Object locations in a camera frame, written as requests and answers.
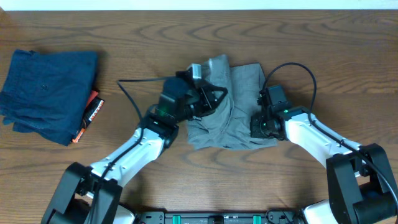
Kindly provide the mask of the grey shorts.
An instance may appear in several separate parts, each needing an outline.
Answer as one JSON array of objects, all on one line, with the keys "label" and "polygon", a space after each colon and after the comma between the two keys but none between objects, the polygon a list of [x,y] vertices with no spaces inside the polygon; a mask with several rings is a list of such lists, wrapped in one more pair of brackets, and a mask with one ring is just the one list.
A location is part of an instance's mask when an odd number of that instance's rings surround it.
[{"label": "grey shorts", "polygon": [[186,122],[187,142],[196,150],[218,147],[242,151],[276,146],[275,139],[251,137],[251,116],[261,110],[257,98],[265,82],[261,65],[230,67],[225,54],[210,58],[202,65],[205,80],[226,88],[228,94],[213,114]]}]

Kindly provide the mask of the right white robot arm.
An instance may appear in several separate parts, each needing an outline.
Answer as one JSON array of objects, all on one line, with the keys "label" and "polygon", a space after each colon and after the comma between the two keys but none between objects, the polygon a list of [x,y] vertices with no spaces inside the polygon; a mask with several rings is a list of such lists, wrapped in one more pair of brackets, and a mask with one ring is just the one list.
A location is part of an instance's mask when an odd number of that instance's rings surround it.
[{"label": "right white robot arm", "polygon": [[397,184],[380,145],[342,137],[283,93],[262,92],[257,102],[252,137],[290,141],[326,169],[329,199],[305,208],[308,223],[377,223],[397,216]]}]

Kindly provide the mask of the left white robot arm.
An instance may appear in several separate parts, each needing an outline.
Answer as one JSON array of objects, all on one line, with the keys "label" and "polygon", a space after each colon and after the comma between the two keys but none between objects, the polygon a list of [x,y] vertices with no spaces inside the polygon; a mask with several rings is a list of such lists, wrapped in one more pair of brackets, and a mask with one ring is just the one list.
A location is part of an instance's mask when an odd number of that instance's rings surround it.
[{"label": "left white robot arm", "polygon": [[159,102],[139,115],[134,134],[104,159],[67,167],[42,217],[42,223],[133,223],[121,217],[124,186],[171,146],[178,123],[213,114],[228,94],[192,71],[164,78]]}]

